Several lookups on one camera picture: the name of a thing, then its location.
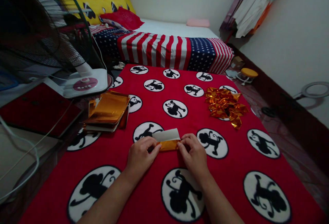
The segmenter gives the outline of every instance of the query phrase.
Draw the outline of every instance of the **white bedsheet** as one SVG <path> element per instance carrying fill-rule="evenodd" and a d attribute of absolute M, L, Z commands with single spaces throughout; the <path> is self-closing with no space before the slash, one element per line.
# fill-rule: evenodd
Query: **white bedsheet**
<path fill-rule="evenodd" d="M 141 21 L 145 23 L 135 30 L 137 32 L 166 36 L 219 38 L 209 28 L 205 27 L 192 27 L 186 24 L 161 22 L 144 18 L 141 18 Z"/>

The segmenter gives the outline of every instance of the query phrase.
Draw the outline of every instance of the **bed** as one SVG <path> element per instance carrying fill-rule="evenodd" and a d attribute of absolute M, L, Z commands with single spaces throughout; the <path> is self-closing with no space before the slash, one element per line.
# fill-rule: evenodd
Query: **bed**
<path fill-rule="evenodd" d="M 145 66 L 222 74 L 234 57 L 209 28 L 141 19 L 144 24 L 126 31 L 92 26 L 103 55 Z"/>

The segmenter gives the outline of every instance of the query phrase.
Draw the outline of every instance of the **blue star pattern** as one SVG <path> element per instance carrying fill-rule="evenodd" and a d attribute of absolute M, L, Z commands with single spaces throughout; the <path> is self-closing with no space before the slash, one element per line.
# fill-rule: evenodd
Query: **blue star pattern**
<path fill-rule="evenodd" d="M 208 38 L 190 38 L 191 58 L 187 69 L 189 71 L 208 72 L 214 59 L 216 51 Z"/>
<path fill-rule="evenodd" d="M 132 31 L 129 30 L 112 28 L 94 34 L 94 38 L 102 54 L 106 54 L 113 58 L 121 60 L 121 55 L 119 53 L 118 47 L 118 38 L 131 32 Z"/>

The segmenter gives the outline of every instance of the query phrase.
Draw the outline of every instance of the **hand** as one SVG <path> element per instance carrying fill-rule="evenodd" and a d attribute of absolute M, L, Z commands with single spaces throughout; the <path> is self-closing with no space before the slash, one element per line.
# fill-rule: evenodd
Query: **hand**
<path fill-rule="evenodd" d="M 196 136 L 192 133 L 185 134 L 181 142 L 178 142 L 178 148 L 181 152 L 188 170 L 192 173 L 198 183 L 208 174 L 207 154 Z M 187 152 L 184 145 L 188 145 L 191 150 Z"/>
<path fill-rule="evenodd" d="M 148 153 L 150 147 L 155 147 L 151 153 Z M 128 162 L 125 168 L 125 174 L 128 180 L 137 184 L 144 173 L 152 165 L 154 159 L 159 153 L 161 145 L 152 137 L 144 137 L 134 143 L 128 154 Z"/>

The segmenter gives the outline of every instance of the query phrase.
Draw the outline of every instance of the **american flag blanket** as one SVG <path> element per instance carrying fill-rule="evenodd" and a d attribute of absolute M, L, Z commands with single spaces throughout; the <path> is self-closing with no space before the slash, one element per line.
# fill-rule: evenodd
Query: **american flag blanket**
<path fill-rule="evenodd" d="M 234 57 L 219 38 L 188 38 L 97 26 L 91 29 L 103 55 L 130 63 L 222 74 Z"/>

